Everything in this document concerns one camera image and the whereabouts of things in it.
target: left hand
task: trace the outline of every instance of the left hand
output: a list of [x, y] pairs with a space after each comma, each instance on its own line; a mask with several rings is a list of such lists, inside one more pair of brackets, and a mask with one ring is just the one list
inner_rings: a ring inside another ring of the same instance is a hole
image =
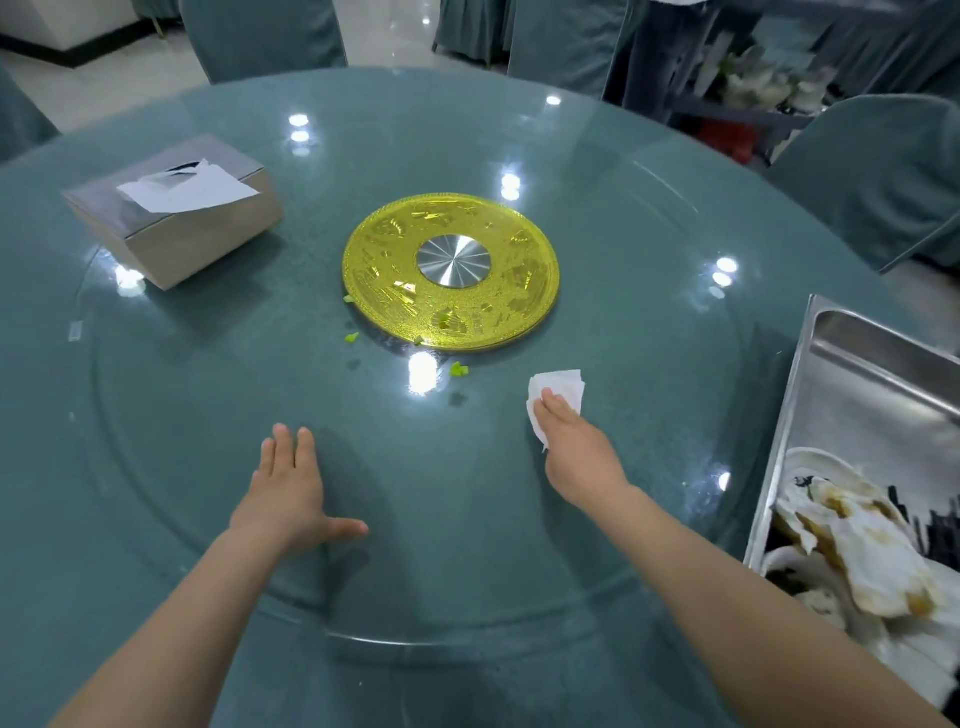
[[274, 437], [263, 441], [260, 467], [230, 517], [231, 531], [251, 528], [277, 539], [284, 553], [370, 533], [362, 521], [333, 519], [324, 513], [324, 482], [313, 433], [301, 427], [294, 449], [286, 425], [274, 425]]

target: hand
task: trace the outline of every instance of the hand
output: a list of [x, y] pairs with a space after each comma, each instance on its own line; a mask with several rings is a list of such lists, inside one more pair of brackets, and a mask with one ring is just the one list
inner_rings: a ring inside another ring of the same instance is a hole
[[331, 519], [324, 513], [324, 482], [313, 433], [301, 427], [294, 451], [286, 425], [274, 425], [274, 437], [263, 441], [260, 467], [230, 518], [230, 530], [251, 527], [277, 539], [284, 553], [370, 533], [362, 521]]
[[549, 448], [546, 476], [564, 500], [584, 510], [592, 497], [627, 485], [607, 435], [550, 389], [544, 389], [540, 397], [534, 402], [534, 414]]

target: tissue box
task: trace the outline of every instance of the tissue box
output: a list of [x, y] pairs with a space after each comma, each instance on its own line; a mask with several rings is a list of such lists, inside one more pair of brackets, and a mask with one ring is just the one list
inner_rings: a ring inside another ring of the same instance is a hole
[[[206, 159], [259, 194], [190, 212], [153, 213], [117, 186]], [[213, 136], [198, 136], [108, 177], [64, 193], [68, 204], [121, 265], [167, 290], [283, 219], [263, 165]]]

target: chair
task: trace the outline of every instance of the chair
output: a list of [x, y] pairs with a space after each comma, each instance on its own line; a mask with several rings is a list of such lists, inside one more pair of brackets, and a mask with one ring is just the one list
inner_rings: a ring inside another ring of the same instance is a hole
[[212, 84], [347, 65], [330, 0], [181, 0], [180, 12]]
[[0, 163], [57, 136], [57, 127], [0, 67]]
[[507, 75], [602, 98], [642, 0], [516, 2]]
[[180, 17], [180, 0], [132, 0], [133, 9], [140, 17], [149, 17], [156, 34], [164, 37], [161, 19]]
[[934, 96], [857, 96], [810, 124], [766, 179], [886, 273], [960, 243], [960, 108]]
[[506, 0], [441, 0], [433, 50], [491, 65], [503, 50]]

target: forearm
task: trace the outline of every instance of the forearm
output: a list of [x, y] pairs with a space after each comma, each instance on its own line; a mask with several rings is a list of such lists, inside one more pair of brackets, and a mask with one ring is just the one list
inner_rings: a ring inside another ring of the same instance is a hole
[[52, 728], [194, 728], [213, 714], [233, 654], [282, 546], [228, 531]]
[[752, 726], [948, 725], [872, 655], [634, 487], [584, 506]]

